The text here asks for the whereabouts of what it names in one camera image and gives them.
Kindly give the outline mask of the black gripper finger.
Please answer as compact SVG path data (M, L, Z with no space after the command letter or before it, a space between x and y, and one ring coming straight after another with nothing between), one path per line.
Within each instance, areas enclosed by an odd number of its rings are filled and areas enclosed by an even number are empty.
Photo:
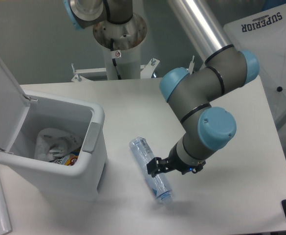
M157 168L155 170L152 171L151 176L154 178L156 177L158 174L161 173L166 173L167 172L167 168Z
M154 157L147 163L148 174L151 174L157 168L165 168L165 161L159 157Z

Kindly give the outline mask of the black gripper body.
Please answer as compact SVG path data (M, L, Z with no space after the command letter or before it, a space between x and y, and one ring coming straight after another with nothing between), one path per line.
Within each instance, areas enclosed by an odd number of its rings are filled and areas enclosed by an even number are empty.
M182 175L192 172L196 174L203 170L204 162L201 162L197 165L188 165L184 163L178 156L176 149L171 149L169 152L169 156L164 159L166 161L165 169L163 173L167 173L173 170L177 170L181 172Z

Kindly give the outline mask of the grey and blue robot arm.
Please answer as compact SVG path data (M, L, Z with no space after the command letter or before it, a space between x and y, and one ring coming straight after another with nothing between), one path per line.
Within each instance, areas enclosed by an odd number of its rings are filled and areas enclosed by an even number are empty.
M140 77L135 59L121 62L126 51L141 45L147 27L133 12L130 0L66 0L67 14L76 29L93 28L97 42L107 51L107 78ZM238 51L229 40L209 6L202 0L171 0L169 6L204 62L192 72L176 68L159 83L165 101L185 130L183 137L165 159L155 157L147 164L152 177L177 170L198 173L205 161L234 137L233 116L211 102L247 83L259 73L256 56Z

